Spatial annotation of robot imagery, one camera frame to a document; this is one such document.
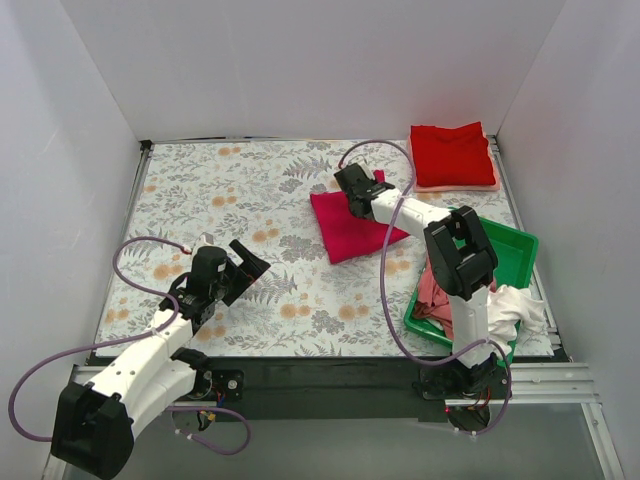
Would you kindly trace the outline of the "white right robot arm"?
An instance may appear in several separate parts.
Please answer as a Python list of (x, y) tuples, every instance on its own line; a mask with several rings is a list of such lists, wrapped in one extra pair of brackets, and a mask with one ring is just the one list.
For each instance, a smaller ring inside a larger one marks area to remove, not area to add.
[(447, 210), (410, 198), (359, 164), (340, 169), (334, 177), (354, 217), (398, 228), (425, 242), (427, 267), (451, 308), (452, 354), (435, 361), (420, 359), (391, 332), (401, 351), (420, 365), (424, 392), (440, 398), (479, 395), (506, 355), (489, 335), (488, 298), (498, 258), (478, 215), (468, 206)]

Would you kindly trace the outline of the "magenta t-shirt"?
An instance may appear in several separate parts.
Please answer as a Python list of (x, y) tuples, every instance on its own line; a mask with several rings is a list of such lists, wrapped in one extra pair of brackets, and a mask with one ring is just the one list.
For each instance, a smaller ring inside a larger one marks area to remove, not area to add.
[(332, 265), (382, 249), (387, 225), (353, 216), (343, 192), (311, 194), (310, 203)]

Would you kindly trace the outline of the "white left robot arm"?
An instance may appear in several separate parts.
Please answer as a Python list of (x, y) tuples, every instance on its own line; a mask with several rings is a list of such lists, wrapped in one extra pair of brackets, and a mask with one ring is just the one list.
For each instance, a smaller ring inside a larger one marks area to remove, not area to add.
[(191, 267), (162, 294), (140, 338), (84, 383), (61, 392), (51, 440), (54, 457), (96, 476), (114, 478), (142, 431), (175, 401), (213, 406), (198, 412), (199, 426), (213, 423), (225, 401), (240, 399), (243, 374), (217, 370), (188, 343), (215, 314), (232, 305), (270, 268), (234, 240), (227, 249), (203, 234), (189, 250)]

